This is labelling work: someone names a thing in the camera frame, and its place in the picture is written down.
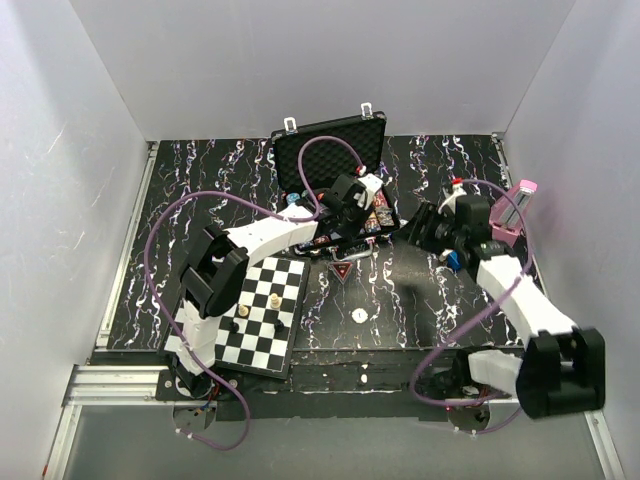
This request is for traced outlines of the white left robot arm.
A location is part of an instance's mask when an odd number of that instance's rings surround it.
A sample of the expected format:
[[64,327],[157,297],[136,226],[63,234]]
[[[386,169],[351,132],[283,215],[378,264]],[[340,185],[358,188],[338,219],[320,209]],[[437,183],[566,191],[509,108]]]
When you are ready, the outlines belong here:
[[174,370],[178,387],[193,400],[205,398],[213,386],[206,370],[215,363],[222,317],[238,304],[246,272],[265,258],[315,238],[357,236],[373,209],[381,181],[373,174],[339,176],[333,186],[310,191],[280,213],[266,211],[263,220],[220,230],[205,228],[180,270],[182,299],[176,320],[181,344]]

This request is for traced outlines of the black white chess board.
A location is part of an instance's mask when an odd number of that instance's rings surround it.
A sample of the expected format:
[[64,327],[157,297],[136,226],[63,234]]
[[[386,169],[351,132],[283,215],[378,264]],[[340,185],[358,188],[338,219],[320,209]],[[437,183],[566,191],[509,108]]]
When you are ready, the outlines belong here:
[[[208,368],[283,379],[290,366],[309,272],[308,260],[268,257],[247,270],[239,301],[226,313],[203,320],[195,307],[179,302],[175,322]],[[270,306],[273,293],[281,297],[279,309]],[[245,318],[238,314],[240,305],[249,308]],[[275,332],[278,320],[285,325],[280,333]],[[237,333],[229,330],[231,322],[239,324]]]

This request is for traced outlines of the white poker chip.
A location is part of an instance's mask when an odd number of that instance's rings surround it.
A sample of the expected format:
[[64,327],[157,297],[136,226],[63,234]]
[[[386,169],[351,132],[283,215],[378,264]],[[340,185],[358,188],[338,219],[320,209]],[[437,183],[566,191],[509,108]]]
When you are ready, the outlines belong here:
[[358,324],[364,323],[368,319],[367,312],[361,308],[355,309],[352,312],[352,319]]

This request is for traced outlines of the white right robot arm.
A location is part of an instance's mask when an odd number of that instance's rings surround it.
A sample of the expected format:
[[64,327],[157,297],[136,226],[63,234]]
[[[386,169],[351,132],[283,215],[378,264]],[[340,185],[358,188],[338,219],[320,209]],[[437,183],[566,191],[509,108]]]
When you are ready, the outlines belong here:
[[506,315],[525,350],[512,356],[497,348],[469,347],[449,370],[411,380],[430,402],[454,394],[475,397],[486,387],[518,399],[531,419],[595,411],[606,399],[605,340],[595,328],[581,329],[536,286],[512,247],[492,236],[489,202],[462,195],[452,214],[423,203],[400,231],[410,245],[442,254],[446,265],[463,270]]

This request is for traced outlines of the triangular all-in marker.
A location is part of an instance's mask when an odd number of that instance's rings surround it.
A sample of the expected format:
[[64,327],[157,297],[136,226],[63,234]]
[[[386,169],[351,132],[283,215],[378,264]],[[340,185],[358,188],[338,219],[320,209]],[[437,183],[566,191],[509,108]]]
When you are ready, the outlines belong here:
[[344,284],[351,273],[353,263],[350,261],[331,262],[329,267],[340,283]]

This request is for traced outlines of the black poker set case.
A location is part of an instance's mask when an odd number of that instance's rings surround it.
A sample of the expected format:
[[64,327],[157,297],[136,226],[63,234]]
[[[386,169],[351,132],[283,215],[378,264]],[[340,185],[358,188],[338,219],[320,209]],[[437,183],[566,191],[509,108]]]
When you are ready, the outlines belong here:
[[[299,126],[294,118],[288,117],[284,120],[285,127],[271,134],[280,189],[285,196],[298,193],[301,198],[293,206],[303,207],[317,216],[314,237],[293,247],[297,255],[335,254],[339,249],[373,244],[377,238],[386,237],[400,228],[384,181],[378,176],[386,122],[383,112],[374,111],[369,103],[364,103],[358,115],[314,124]],[[345,241],[337,234],[321,235],[319,220],[324,207],[319,202],[319,194],[330,188],[341,174],[357,180],[367,174],[378,176],[383,181],[381,189],[392,209],[395,225],[381,227],[372,204],[357,239]]]

